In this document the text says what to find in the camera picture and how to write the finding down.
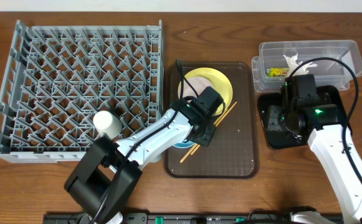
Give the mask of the white cup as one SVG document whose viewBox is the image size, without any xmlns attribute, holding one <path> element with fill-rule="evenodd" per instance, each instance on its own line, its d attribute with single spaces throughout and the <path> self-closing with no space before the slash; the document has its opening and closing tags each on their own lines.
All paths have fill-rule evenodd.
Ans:
<svg viewBox="0 0 362 224">
<path fill-rule="evenodd" d="M 93 125 L 99 134 L 107 135 L 114 139 L 122 131 L 121 121 L 109 111 L 99 111 L 93 117 Z"/>
</svg>

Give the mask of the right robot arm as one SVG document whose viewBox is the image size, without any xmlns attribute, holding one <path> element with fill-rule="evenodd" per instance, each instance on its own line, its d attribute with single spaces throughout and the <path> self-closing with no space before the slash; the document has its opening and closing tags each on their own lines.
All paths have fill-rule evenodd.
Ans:
<svg viewBox="0 0 362 224">
<path fill-rule="evenodd" d="M 259 105 L 268 145 L 284 149 L 308 145 L 320 161 L 345 223 L 362 223 L 362 160 L 343 108 L 334 103 L 290 108 Z"/>
</svg>

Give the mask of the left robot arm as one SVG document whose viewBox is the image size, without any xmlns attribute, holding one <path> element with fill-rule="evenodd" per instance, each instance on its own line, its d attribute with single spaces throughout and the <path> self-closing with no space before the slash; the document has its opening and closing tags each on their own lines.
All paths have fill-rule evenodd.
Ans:
<svg viewBox="0 0 362 224">
<path fill-rule="evenodd" d="M 113 142 L 96 140 L 77 164 L 64 189 L 86 211 L 90 223 L 114 223 L 139 181 L 143 168 L 185 139 L 209 145 L 220 100 L 173 102 L 162 117 L 139 133 Z"/>
</svg>

